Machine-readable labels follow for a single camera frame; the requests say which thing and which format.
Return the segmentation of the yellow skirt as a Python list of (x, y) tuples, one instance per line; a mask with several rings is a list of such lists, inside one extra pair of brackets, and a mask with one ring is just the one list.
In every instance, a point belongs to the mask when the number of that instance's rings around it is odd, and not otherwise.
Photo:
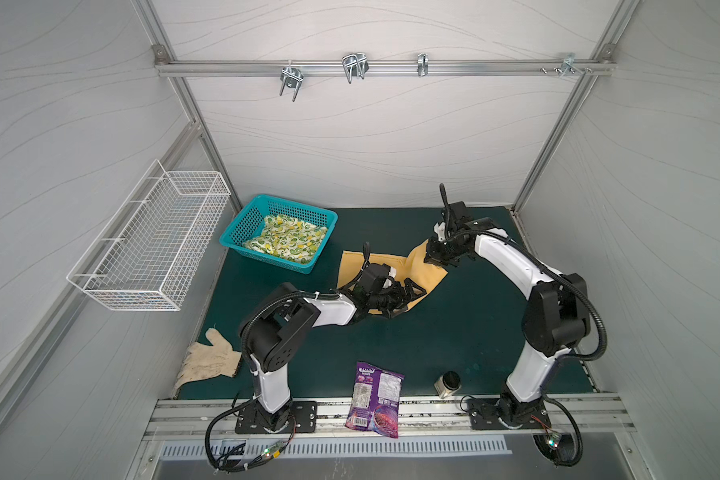
[[(426, 289), (426, 296), (440, 284), (447, 272), (440, 266), (424, 262), (426, 243), (424, 241), (414, 248), (407, 257), (373, 254), (368, 242), (364, 244), (362, 253), (343, 252), (337, 286), (342, 293), (356, 301), (357, 318), (370, 314), (367, 307), (369, 297), (379, 293), (383, 287), (389, 287), (394, 281), (403, 282), (410, 278)], [(423, 299), (410, 304), (409, 310)]]

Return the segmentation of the green floral skirt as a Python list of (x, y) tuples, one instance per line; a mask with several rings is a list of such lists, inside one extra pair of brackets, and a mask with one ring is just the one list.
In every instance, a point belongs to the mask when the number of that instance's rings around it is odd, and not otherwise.
[(288, 215), (268, 215), (261, 233), (243, 246), (262, 254), (299, 264), (309, 263), (316, 255), (328, 228)]

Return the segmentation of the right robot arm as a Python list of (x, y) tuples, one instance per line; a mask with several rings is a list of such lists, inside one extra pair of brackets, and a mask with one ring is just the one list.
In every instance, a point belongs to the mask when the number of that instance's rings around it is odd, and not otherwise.
[(563, 274), (515, 242), (490, 218), (475, 219), (463, 202), (451, 203), (439, 186), (442, 221), (426, 247), (425, 261), (455, 266), (461, 258), (481, 258), (523, 294), (524, 345), (493, 411), (503, 425), (521, 427), (544, 408), (544, 387), (559, 361), (597, 360), (607, 349), (604, 322), (578, 274)]

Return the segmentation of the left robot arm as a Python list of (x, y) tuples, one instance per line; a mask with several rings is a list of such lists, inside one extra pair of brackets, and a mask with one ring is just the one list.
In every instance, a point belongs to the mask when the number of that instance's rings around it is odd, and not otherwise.
[[(377, 311), (386, 318), (406, 312), (409, 304), (427, 295), (414, 280), (395, 278), (392, 266), (371, 261), (365, 243), (359, 271), (348, 282), (327, 292), (308, 292), (285, 282), (262, 301), (239, 331), (242, 359), (253, 375), (253, 396), (217, 415), (204, 434), (204, 452), (216, 473), (238, 473), (263, 466), (282, 454), (300, 428), (296, 412), (304, 404), (293, 400), (288, 365), (309, 332), (321, 326), (346, 326)], [(242, 455), (245, 442), (216, 454), (211, 434), (221, 420), (251, 414), (270, 433), (288, 434), (250, 460)]]

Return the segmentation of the small black-lidded jar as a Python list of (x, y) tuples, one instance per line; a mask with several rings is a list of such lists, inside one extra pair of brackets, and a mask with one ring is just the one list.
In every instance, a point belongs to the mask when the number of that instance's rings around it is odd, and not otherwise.
[(447, 371), (434, 382), (434, 388), (439, 398), (452, 397), (462, 386), (460, 375), (455, 371)]

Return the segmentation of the purple snack bag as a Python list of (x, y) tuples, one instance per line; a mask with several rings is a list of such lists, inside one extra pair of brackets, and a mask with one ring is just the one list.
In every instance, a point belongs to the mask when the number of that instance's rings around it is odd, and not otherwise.
[(404, 376), (375, 365), (357, 362), (345, 427), (396, 439)]

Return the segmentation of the teal plastic basket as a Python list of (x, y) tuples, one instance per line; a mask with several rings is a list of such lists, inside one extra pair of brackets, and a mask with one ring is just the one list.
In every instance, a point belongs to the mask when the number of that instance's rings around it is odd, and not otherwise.
[[(286, 261), (277, 257), (249, 250), (243, 246), (244, 242), (258, 236), (261, 233), (264, 226), (264, 218), (268, 215), (288, 215), (328, 228), (327, 235), (323, 240), (322, 245), (319, 247), (316, 255), (309, 263), (299, 264)], [(249, 204), (236, 216), (236, 218), (225, 230), (220, 242), (222, 245), (236, 251), (243, 257), (276, 265), (301, 274), (308, 274), (314, 268), (317, 259), (334, 231), (337, 221), (338, 214), (331, 210), (278, 197), (259, 195), (251, 200), (251, 202), (249, 202)]]

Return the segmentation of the metal clamp right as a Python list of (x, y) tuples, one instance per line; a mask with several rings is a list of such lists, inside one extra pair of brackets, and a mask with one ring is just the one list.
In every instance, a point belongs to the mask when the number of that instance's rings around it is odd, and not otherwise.
[(426, 53), (417, 56), (417, 75), (420, 78), (426, 77), (429, 72), (429, 57)]

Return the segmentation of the beige work glove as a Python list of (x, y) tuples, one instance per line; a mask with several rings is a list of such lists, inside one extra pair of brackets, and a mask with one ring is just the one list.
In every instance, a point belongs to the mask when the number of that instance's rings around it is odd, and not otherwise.
[(205, 338), (208, 345), (194, 342), (187, 349), (174, 384), (176, 391), (192, 382), (219, 376), (234, 378), (239, 371), (241, 353), (216, 328), (209, 328)]

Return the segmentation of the aluminium cross bar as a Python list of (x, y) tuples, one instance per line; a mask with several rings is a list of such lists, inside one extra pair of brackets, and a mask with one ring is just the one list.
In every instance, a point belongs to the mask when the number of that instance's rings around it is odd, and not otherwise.
[[(562, 59), (531, 60), (437, 60), (429, 58), (429, 77), (496, 77), (496, 76), (546, 76), (541, 67), (554, 68)], [(368, 60), (367, 76), (419, 77), (417, 59)], [(617, 69), (615, 62), (576, 59), (581, 67), (590, 67), (592, 75), (610, 75)], [(343, 77), (339, 60), (291, 60), (291, 61), (173, 61), (155, 66), (161, 77), (252, 77), (276, 78), (286, 66), (299, 68), (304, 77)]]

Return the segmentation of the metal u-bolt clamp middle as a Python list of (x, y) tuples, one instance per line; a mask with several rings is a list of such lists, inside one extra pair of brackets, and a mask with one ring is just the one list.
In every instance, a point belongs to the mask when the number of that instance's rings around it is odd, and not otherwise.
[(364, 80), (369, 70), (367, 55), (362, 52), (345, 55), (341, 60), (341, 65), (349, 84), (355, 78)]

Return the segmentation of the metal u-bolt clamp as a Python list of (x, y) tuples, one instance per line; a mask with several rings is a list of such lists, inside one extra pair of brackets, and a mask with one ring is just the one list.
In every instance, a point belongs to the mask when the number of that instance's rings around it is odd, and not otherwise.
[(286, 66), (281, 70), (280, 81), (279, 95), (283, 96), (286, 90), (291, 90), (291, 101), (295, 102), (304, 81), (302, 71), (294, 66)]
[(349, 84), (355, 78), (364, 80), (369, 70), (367, 55), (362, 52), (345, 55), (341, 60), (341, 65)]

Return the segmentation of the metal u-bolt clamp left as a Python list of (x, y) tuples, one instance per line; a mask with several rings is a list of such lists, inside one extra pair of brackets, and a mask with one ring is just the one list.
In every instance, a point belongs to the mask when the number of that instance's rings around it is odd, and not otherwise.
[(286, 90), (291, 90), (291, 101), (295, 102), (304, 81), (302, 71), (294, 66), (286, 66), (281, 70), (280, 81), (279, 95), (283, 96)]

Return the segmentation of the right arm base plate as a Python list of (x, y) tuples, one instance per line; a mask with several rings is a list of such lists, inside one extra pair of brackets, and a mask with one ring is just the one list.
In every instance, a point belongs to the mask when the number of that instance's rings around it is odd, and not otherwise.
[(465, 396), (460, 408), (467, 414), (472, 430), (543, 430), (551, 426), (541, 398), (518, 403), (509, 396), (477, 398)]

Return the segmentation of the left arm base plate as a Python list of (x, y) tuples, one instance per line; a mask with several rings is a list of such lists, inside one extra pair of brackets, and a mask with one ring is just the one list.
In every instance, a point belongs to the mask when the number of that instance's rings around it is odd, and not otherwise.
[(236, 434), (314, 433), (316, 430), (317, 403), (315, 401), (288, 401), (274, 413), (256, 401), (242, 408), (235, 426)]

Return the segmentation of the metal corner bracket bolts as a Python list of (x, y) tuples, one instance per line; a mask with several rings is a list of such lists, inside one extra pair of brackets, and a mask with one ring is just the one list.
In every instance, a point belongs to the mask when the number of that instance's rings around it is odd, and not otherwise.
[(554, 76), (557, 78), (563, 77), (583, 77), (592, 75), (594, 70), (590, 67), (581, 67), (576, 64), (576, 58), (574, 54), (568, 54), (562, 59), (561, 63), (554, 68), (541, 67), (540, 72), (546, 76)]

